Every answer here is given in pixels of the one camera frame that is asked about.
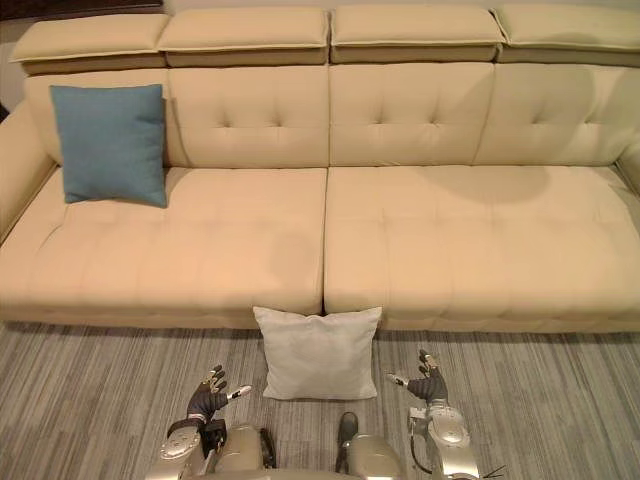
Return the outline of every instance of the sofa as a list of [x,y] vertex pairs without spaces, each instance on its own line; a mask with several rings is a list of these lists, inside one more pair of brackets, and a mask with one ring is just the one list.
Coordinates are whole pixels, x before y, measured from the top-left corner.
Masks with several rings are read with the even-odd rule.
[[[0,125],[0,320],[257,328],[254,305],[382,306],[387,329],[638,331],[639,21],[358,5],[39,22]],[[65,203],[49,86],[149,84],[167,208]]]

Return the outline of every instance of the sofa armrest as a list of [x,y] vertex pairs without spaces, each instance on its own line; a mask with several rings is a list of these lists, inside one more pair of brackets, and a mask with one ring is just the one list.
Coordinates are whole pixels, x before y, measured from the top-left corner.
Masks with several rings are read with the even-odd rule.
[[616,163],[627,183],[640,195],[640,134],[622,152]]
[[28,105],[21,103],[0,124],[0,244],[55,166]]

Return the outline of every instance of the headrest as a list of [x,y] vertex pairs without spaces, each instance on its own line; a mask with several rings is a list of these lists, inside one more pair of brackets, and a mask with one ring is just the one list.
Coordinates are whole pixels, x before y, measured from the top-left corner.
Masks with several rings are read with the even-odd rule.
[[164,14],[129,14],[37,22],[11,61],[29,74],[164,67],[156,43],[168,21]]
[[477,6],[346,5],[333,15],[331,61],[491,61],[501,41]]
[[640,67],[640,12],[582,5],[503,5],[499,62]]
[[314,7],[185,10],[158,43],[172,67],[324,64],[327,14]]

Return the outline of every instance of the white pillow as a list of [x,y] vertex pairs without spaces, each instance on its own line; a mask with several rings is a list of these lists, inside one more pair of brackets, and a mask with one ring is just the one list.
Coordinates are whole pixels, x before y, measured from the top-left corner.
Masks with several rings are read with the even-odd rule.
[[305,317],[253,307],[269,373],[265,397],[356,400],[377,395],[371,339],[382,308]]

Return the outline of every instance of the cable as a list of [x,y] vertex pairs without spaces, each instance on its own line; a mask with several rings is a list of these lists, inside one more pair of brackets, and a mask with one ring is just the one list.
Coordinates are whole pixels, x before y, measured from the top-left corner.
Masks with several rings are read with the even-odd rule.
[[499,475],[496,475],[496,473],[498,473],[500,470],[502,470],[504,467],[506,467],[506,465],[503,465],[501,467],[496,468],[495,470],[493,470],[492,472],[487,473],[486,475],[483,475],[482,478],[498,478],[498,477],[504,477],[504,474],[501,473]]
[[413,441],[413,432],[411,432],[411,439],[409,440],[409,443],[411,444],[411,456],[413,457],[413,461],[415,462],[416,466],[423,472],[428,473],[429,475],[432,475],[433,471],[429,470],[426,467],[423,467],[422,464],[416,458],[416,446],[415,446],[415,442]]

